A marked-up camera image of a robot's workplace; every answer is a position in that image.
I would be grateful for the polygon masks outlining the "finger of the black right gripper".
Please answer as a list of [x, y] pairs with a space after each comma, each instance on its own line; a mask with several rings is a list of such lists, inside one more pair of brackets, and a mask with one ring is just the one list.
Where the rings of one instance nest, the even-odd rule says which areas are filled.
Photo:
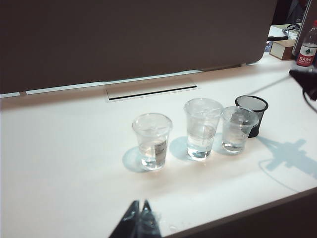
[[310, 100], [316, 101], [317, 100], [317, 86], [316, 85], [303, 86], [302, 94], [303, 96], [307, 95]]
[[309, 70], [289, 70], [289, 75], [293, 77], [302, 87], [317, 86], [317, 72]]

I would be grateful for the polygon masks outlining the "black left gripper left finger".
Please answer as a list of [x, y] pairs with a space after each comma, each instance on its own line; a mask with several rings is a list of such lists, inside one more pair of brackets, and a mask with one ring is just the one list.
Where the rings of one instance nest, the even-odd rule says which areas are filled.
[[137, 223], [139, 220], [139, 200], [134, 200], [121, 220], [109, 236], [110, 238], [136, 238], [137, 237]]

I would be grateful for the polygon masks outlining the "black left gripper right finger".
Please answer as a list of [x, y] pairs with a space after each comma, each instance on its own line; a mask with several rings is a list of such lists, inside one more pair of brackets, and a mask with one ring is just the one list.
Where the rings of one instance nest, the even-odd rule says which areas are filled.
[[138, 221], [138, 237], [139, 238], [161, 238], [159, 225], [152, 212], [148, 200], [145, 200], [143, 209]]

